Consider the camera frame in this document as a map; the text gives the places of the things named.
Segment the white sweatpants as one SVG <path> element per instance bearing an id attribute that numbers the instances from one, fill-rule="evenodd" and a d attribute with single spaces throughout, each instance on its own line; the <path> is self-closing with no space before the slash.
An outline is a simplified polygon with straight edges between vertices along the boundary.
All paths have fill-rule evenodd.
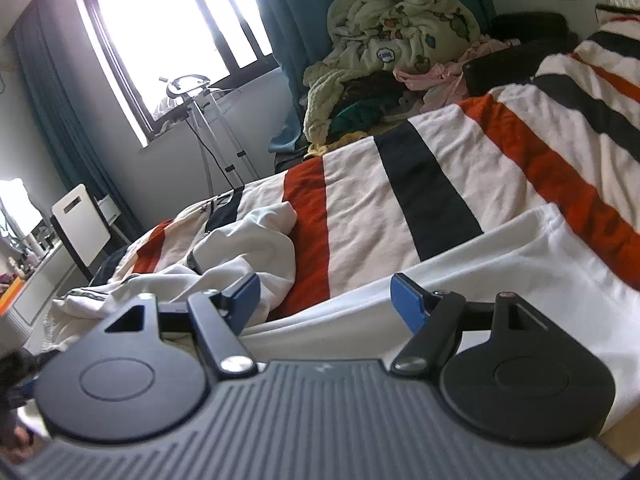
<path id="1" fill-rule="evenodd" d="M 65 349 L 99 320 L 142 292 L 161 302 L 179 302 L 194 292 L 224 289 L 256 273 L 260 299 L 242 339 L 260 360 L 389 360 L 409 339 L 407 325 L 390 304 L 390 279 L 269 321 L 292 292 L 295 220 L 288 204 L 256 209 L 204 240 L 212 260 L 196 272 L 178 262 L 160 272 L 120 282 L 78 288 L 55 300 L 44 321 L 43 348 Z M 639 403 L 639 295 L 570 229 L 554 205 L 536 207 L 500 228 L 412 266 L 409 278 L 427 288 L 460 292 L 487 301 L 512 290 L 595 354 L 615 380 L 615 400 L 606 420 L 614 425 Z"/>

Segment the striped white orange black blanket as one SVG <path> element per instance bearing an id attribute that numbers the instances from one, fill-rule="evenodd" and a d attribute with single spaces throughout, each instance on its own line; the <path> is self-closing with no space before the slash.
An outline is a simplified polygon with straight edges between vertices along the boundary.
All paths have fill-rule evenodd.
<path id="1" fill-rule="evenodd" d="M 544 203 L 630 286 L 639 283 L 639 14 L 598 30 L 524 84 L 414 116 L 196 203 L 107 259 L 96 284 L 163 270 L 205 232 L 288 202 L 295 282 L 274 318 L 431 259 Z"/>

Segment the white black chair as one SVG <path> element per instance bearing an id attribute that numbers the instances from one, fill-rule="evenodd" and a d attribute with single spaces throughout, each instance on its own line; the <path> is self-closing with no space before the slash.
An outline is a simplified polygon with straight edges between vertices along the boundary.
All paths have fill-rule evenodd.
<path id="1" fill-rule="evenodd" d="M 117 226 L 120 210 L 111 196 L 96 200 L 84 184 L 76 185 L 52 206 L 50 221 L 82 275 L 91 282 L 93 263 L 111 244 L 131 240 Z"/>

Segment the light blue cloth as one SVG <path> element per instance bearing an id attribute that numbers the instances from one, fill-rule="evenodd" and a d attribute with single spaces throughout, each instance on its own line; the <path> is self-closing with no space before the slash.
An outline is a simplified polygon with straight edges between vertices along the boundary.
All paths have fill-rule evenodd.
<path id="1" fill-rule="evenodd" d="M 288 154 L 296 151 L 296 145 L 303 134 L 303 126 L 295 107 L 286 115 L 280 132 L 269 142 L 268 151 L 273 154 Z"/>

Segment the yellow garment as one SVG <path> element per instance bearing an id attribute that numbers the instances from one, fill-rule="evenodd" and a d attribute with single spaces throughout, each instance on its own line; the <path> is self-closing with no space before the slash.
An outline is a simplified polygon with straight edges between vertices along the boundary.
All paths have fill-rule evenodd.
<path id="1" fill-rule="evenodd" d="M 338 150 L 339 148 L 344 148 L 344 146 L 366 138 L 368 135 L 369 133 L 365 131 L 355 131 L 345 133 L 344 136 L 341 136 L 338 140 L 330 142 L 328 144 L 311 143 L 308 146 L 308 150 L 306 151 L 304 159 L 322 157 L 326 153 L 331 153 Z"/>

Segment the white dressing table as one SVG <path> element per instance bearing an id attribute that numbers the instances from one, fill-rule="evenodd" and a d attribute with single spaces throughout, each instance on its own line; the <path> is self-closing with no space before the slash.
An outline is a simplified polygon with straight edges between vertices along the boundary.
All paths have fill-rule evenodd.
<path id="1" fill-rule="evenodd" d="M 51 301 L 74 269 L 67 249 L 56 242 L 26 281 L 14 281 L 1 297 L 2 353 L 31 344 L 43 332 Z"/>

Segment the dark green garment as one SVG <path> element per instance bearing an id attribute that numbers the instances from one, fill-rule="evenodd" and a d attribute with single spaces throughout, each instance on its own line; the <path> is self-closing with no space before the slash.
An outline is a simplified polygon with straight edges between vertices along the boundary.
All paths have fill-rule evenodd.
<path id="1" fill-rule="evenodd" d="M 328 137 L 337 139 L 346 133 L 367 131 L 381 121 L 386 110 L 396 103 L 392 96 L 363 99 L 335 114 L 329 124 Z"/>

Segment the arched vanity mirror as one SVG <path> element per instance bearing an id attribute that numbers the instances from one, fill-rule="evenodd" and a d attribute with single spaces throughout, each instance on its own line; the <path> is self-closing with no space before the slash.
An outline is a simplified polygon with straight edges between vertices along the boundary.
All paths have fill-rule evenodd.
<path id="1" fill-rule="evenodd" d="M 20 178 L 2 180 L 0 194 L 2 212 L 18 241 L 28 247 L 38 259 L 42 259 L 44 250 L 34 235 L 34 229 L 40 225 L 42 215 L 30 201 L 23 181 Z"/>

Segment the white garment steamer stand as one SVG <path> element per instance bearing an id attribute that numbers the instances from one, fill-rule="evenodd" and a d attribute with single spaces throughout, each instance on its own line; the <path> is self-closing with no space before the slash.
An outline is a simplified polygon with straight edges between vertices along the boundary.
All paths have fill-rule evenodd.
<path id="1" fill-rule="evenodd" d="M 180 101 L 179 119 L 198 140 L 204 158 L 210 158 L 232 190 L 245 184 L 240 167 L 253 180 L 259 178 L 250 155 L 218 104 L 216 94 L 222 93 L 221 88 L 201 74 L 160 77 L 160 82 L 166 84 L 168 99 Z"/>

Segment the pink garment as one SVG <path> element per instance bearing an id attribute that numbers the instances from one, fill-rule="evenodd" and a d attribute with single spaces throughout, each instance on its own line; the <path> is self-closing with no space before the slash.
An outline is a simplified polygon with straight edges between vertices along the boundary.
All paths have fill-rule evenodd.
<path id="1" fill-rule="evenodd" d="M 418 113 L 431 112 L 444 106 L 467 99 L 470 94 L 463 66 L 474 58 L 493 54 L 502 50 L 519 46 L 521 41 L 510 39 L 500 41 L 488 36 L 480 36 L 472 42 L 460 58 L 447 63 L 435 63 L 423 74 L 409 74 L 402 70 L 393 70 L 395 79 L 404 84 L 407 89 L 421 95 L 422 104 L 414 107 Z"/>

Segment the cream patterned fleece blanket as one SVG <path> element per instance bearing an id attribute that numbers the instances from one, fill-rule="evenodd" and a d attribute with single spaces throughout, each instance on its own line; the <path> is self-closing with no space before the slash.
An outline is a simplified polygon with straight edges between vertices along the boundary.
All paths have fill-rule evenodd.
<path id="1" fill-rule="evenodd" d="M 480 36 L 480 24 L 459 0 L 334 0 L 326 27 L 333 50 L 303 74 L 303 133 L 314 144 L 326 143 L 346 82 L 381 70 L 425 73 L 458 58 Z"/>

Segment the teal left curtain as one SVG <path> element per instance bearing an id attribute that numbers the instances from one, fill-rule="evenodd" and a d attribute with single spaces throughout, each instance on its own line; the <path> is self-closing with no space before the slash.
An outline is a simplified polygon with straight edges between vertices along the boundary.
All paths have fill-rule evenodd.
<path id="1" fill-rule="evenodd" d="M 111 197 L 120 211 L 116 226 L 130 238 L 143 233 L 99 158 L 77 113 L 77 99 L 64 82 L 63 63 L 54 55 L 54 35 L 43 0 L 32 0 L 10 32 L 29 103 L 58 175 L 69 190 L 84 184 L 96 198 Z"/>

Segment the window with dark frame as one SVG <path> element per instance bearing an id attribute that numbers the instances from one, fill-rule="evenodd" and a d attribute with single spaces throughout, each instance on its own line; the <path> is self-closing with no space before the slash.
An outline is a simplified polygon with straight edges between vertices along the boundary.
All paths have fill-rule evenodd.
<path id="1" fill-rule="evenodd" d="M 182 103 L 168 98 L 168 80 L 200 74 L 234 90 L 276 67 L 256 0 L 82 2 L 145 142 Z"/>

